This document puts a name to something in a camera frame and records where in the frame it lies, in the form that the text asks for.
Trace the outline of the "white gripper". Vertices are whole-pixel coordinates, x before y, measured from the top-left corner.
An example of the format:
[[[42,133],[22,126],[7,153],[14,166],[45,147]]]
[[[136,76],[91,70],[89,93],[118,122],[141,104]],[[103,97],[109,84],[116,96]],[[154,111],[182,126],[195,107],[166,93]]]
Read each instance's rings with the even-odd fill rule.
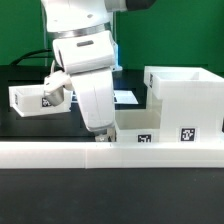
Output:
[[[76,74],[71,82],[86,128],[91,132],[114,126],[113,78],[110,68]],[[116,141],[114,128],[107,129],[108,140]],[[106,134],[95,134],[96,142],[105,142]]]

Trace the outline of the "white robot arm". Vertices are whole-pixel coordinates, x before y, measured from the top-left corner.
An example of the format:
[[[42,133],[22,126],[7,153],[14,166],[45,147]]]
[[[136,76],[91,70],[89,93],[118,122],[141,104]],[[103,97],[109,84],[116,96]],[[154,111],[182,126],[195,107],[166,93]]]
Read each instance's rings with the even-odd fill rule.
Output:
[[[41,0],[47,31],[53,36],[53,71],[44,80],[44,95],[54,106],[73,90],[86,128],[98,141],[114,129],[112,71],[118,61],[109,14],[150,8],[156,0]]]

